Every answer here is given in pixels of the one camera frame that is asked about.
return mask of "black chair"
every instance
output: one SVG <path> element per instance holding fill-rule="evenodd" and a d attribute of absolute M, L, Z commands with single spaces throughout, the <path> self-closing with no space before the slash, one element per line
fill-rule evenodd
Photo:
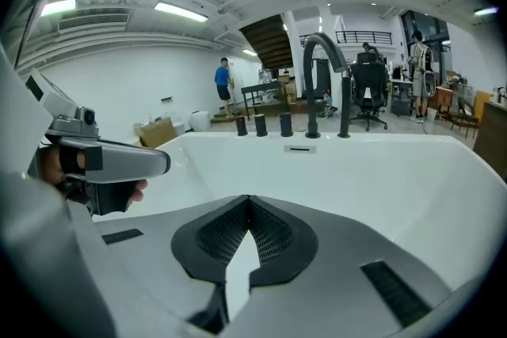
<path fill-rule="evenodd" d="M 382 123 L 386 130 L 387 123 L 378 117 L 379 109 L 385 101 L 383 92 L 386 86 L 386 67 L 377 60 L 375 54 L 365 52 L 358 54 L 357 57 L 357 63 L 351 66 L 356 83 L 353 102 L 360 107 L 361 111 L 356 117 L 350 119 L 350 122 L 366 120 L 366 131 L 370 131 L 370 121 L 375 121 Z M 370 89 L 371 98 L 364 97 L 366 88 Z"/>

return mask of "ceiling light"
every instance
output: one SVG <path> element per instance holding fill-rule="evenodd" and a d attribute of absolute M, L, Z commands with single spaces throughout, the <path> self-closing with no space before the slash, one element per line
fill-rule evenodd
<path fill-rule="evenodd" d="M 484 16 L 485 14 L 493 14 L 498 11 L 497 7 L 483 7 L 474 11 L 475 16 Z"/>
<path fill-rule="evenodd" d="M 66 10 L 74 10 L 76 8 L 76 0 L 55 0 L 49 2 L 43 9 L 41 16 L 47 16 L 48 14 L 64 12 Z"/>
<path fill-rule="evenodd" d="M 251 50 L 243 50 L 243 52 L 247 55 L 250 55 L 250 56 L 257 56 L 257 54 Z"/>
<path fill-rule="evenodd" d="M 171 14 L 177 14 L 178 16 L 187 17 L 195 21 L 199 21 L 200 23 L 204 23 L 208 20 L 207 16 L 204 16 L 203 14 L 198 14 L 191 12 L 187 9 L 182 9 L 181 7 L 173 6 L 168 3 L 158 2 L 155 10 L 159 10 L 161 12 L 171 13 Z"/>

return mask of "desk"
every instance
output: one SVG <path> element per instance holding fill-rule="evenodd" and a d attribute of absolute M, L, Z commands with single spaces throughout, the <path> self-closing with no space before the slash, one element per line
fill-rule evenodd
<path fill-rule="evenodd" d="M 265 91 L 265 90 L 271 90 L 271 89 L 278 89 L 280 91 L 280 94 L 282 93 L 282 90 L 285 94 L 285 108 L 288 112 L 288 102 L 287 102 L 287 93 L 285 92 L 285 86 L 282 82 L 273 81 L 269 83 L 261 83 L 260 85 L 254 85 L 254 86 L 247 86 L 246 88 L 241 88 L 241 93 L 243 95 L 243 101 L 245 102 L 245 110 L 246 110 L 246 116 L 248 117 L 248 120 L 250 121 L 250 112 L 248 111 L 248 104 L 246 102 L 246 94 L 252 93 L 252 107 L 254 114 L 257 114 L 257 110 L 255 108 L 254 103 L 254 93 L 257 93 L 259 96 L 259 92 Z"/>
<path fill-rule="evenodd" d="M 399 94 L 395 94 L 395 86 L 398 86 Z M 412 81 L 402 79 L 391 79 L 391 110 L 395 107 L 396 116 L 412 116 L 412 97 L 409 96 L 409 90 L 412 87 Z M 406 99 L 403 100 L 403 92 L 406 91 Z"/>

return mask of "staircase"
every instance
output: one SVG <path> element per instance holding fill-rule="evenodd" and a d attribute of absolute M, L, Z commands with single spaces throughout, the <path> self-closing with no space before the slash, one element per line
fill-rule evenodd
<path fill-rule="evenodd" d="M 279 14 L 240 29 L 262 62 L 264 69 L 294 66 L 288 34 Z"/>
<path fill-rule="evenodd" d="M 212 124 L 232 123 L 234 120 L 236 120 L 236 117 L 242 116 L 241 112 L 235 112 L 234 110 L 231 110 L 232 117 L 227 117 L 227 113 L 222 111 L 223 108 L 220 109 L 220 113 L 216 113 L 212 118 Z"/>

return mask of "white bathtub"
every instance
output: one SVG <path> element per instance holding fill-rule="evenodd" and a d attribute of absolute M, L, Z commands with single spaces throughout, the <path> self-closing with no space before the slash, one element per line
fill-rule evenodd
<path fill-rule="evenodd" d="M 287 151 L 291 146 L 311 152 Z M 367 224 L 424 261 L 452 290 L 487 270 L 505 235 L 507 186 L 451 137 L 194 133 L 159 149 L 171 156 L 170 171 L 149 181 L 142 203 L 97 221 L 224 196 L 268 196 Z"/>

